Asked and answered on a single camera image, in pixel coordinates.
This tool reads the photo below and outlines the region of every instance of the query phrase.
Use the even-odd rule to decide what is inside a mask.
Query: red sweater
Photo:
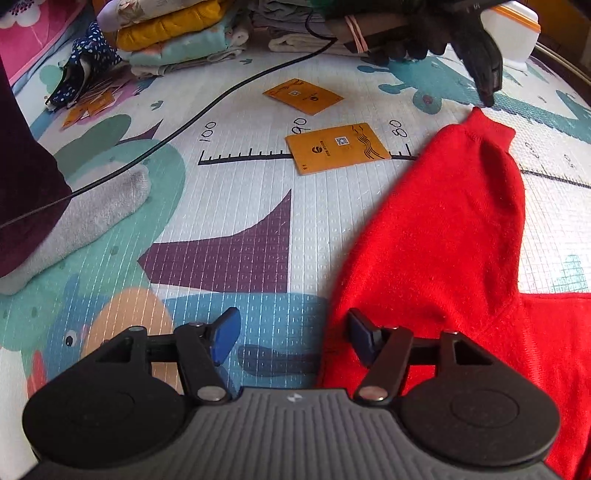
[[[459,330],[552,397],[561,428],[547,463],[568,480],[587,480],[591,294],[517,290],[525,194],[508,153],[514,135],[475,108],[462,125],[442,129],[397,183],[340,273],[320,384],[353,393],[366,374],[345,335],[352,307],[416,336]]]

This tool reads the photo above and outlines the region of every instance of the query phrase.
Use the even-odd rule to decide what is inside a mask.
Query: orange card
[[[86,102],[78,103],[70,108],[62,128],[68,128],[74,125],[86,113],[87,108],[88,104]]]
[[[287,103],[308,115],[315,115],[343,99],[336,93],[300,79],[289,80],[277,85],[275,88],[267,90],[263,95]]]
[[[114,101],[115,97],[110,90],[107,90],[96,100],[92,100],[92,102],[88,104],[88,114],[90,116],[96,115],[98,112],[104,110],[110,104],[114,103]]]
[[[285,140],[302,175],[392,157],[368,124],[325,128]]]

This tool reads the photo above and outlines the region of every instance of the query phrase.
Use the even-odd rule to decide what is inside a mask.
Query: pink fabric
[[[51,48],[85,5],[80,0],[21,0],[19,4],[26,10],[17,15],[8,12],[0,20],[0,56],[11,86]]]

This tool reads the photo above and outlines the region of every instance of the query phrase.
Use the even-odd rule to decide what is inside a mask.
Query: orange lid
[[[517,23],[520,23],[521,25],[533,30],[536,33],[540,33],[542,31],[538,22],[533,21],[531,18],[527,18],[525,15],[516,12],[506,5],[497,5],[496,7],[492,7],[492,9],[496,13],[515,20]]]

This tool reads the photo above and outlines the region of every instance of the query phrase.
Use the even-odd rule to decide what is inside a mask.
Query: gray sock
[[[122,167],[111,162],[82,176],[80,187]],[[117,222],[134,213],[150,193],[148,169],[137,165],[106,183],[72,199],[51,233],[18,268],[0,278],[0,294],[12,295],[46,268],[95,241]]]

